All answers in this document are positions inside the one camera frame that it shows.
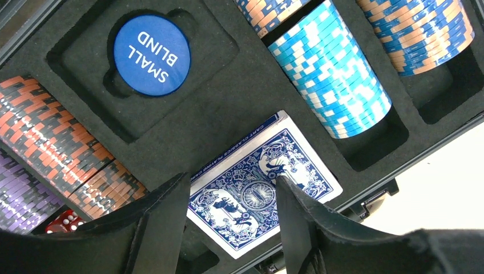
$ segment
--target playing card deck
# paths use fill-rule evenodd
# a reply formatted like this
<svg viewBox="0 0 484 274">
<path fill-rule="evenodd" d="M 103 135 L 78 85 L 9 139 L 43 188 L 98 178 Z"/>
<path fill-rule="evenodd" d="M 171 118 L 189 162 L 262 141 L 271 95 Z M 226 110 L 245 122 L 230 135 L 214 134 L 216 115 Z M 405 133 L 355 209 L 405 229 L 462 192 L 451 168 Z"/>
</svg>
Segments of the playing card deck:
<svg viewBox="0 0 484 274">
<path fill-rule="evenodd" d="M 279 233 L 275 178 L 325 203 L 342 193 L 285 111 L 192 177 L 188 217 L 234 259 Z"/>
</svg>

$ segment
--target red dice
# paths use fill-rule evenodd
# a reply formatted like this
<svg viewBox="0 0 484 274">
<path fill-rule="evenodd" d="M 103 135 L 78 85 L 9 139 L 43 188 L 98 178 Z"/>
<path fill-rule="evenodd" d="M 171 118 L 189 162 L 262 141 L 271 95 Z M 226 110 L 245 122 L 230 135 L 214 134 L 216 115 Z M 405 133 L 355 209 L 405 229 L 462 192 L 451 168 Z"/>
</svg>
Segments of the red dice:
<svg viewBox="0 0 484 274">
<path fill-rule="evenodd" d="M 55 218 L 54 221 L 48 224 L 46 227 L 46 233 L 73 232 L 83 224 L 84 221 L 73 210 L 70 209 L 62 213 L 59 217 Z"/>
</svg>

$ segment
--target purple poker chip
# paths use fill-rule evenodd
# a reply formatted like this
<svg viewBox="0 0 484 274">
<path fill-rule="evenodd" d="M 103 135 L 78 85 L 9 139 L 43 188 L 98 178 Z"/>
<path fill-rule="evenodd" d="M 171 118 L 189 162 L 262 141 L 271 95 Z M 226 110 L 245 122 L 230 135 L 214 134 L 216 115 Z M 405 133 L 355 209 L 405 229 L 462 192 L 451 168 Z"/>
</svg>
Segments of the purple poker chip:
<svg viewBox="0 0 484 274">
<path fill-rule="evenodd" d="M 64 203 L 0 150 L 0 229 L 30 233 Z"/>
</svg>

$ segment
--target poker chip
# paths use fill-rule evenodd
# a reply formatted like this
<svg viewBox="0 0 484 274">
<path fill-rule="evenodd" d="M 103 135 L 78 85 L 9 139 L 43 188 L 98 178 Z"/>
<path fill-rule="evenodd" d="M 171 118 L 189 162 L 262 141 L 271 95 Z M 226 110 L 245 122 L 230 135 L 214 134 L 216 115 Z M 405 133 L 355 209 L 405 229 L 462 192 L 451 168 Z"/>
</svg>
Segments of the poker chip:
<svg viewBox="0 0 484 274">
<path fill-rule="evenodd" d="M 56 194 L 96 219 L 148 193 L 35 79 L 18 76 L 0 83 L 0 87 L 0 140 L 44 178 Z M 29 230 L 45 219 L 45 212 L 58 207 L 52 206 L 50 200 L 54 198 L 45 196 L 45 191 L 41 192 L 44 200 L 34 200 L 38 194 L 22 184 L 27 173 L 16 162 L 5 161 L 0 174 L 5 171 L 8 176 L 0 178 L 0 194 L 5 190 L 0 202 L 8 198 L 28 203 L 7 212 L 17 220 L 0 222 L 8 223 L 3 226 L 7 229 Z"/>
<path fill-rule="evenodd" d="M 260 38 L 266 36 L 310 0 L 233 0 Z"/>
<path fill-rule="evenodd" d="M 0 150 L 0 229 L 28 234 L 63 203 Z"/>
<path fill-rule="evenodd" d="M 463 52 L 474 30 L 460 0 L 358 0 L 400 76 L 420 74 Z"/>
<path fill-rule="evenodd" d="M 185 35 L 158 15 L 141 15 L 124 24 L 114 41 L 114 62 L 134 90 L 149 96 L 176 91 L 191 65 Z"/>
<path fill-rule="evenodd" d="M 331 1 L 324 1 L 268 46 L 329 135 L 358 135 L 392 102 Z"/>
<path fill-rule="evenodd" d="M 114 160 L 82 185 L 69 199 L 93 219 L 99 218 L 147 194 L 146 188 Z"/>
</svg>

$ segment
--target black foam insert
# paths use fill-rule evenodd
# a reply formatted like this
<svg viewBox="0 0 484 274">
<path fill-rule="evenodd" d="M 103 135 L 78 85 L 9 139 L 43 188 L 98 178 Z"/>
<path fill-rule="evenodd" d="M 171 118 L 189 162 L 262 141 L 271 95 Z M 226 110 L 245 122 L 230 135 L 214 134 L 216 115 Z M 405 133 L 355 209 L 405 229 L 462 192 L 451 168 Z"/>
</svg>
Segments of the black foam insert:
<svg viewBox="0 0 484 274">
<path fill-rule="evenodd" d="M 375 127 L 335 140 L 265 46 L 321 2 L 313 0 L 261 41 L 232 0 L 69 0 L 0 69 L 0 79 L 36 77 L 149 190 L 179 172 L 195 173 L 285 110 L 339 180 L 344 191 L 327 205 L 341 208 L 484 111 L 484 32 L 463 0 L 475 30 L 471 46 L 403 78 L 357 4 L 334 0 L 393 102 Z M 173 20 L 192 49 L 186 83 L 161 98 L 134 94 L 112 69 L 113 33 L 145 12 Z M 179 273 L 232 273 L 279 243 L 276 235 L 234 260 L 187 220 Z"/>
</svg>

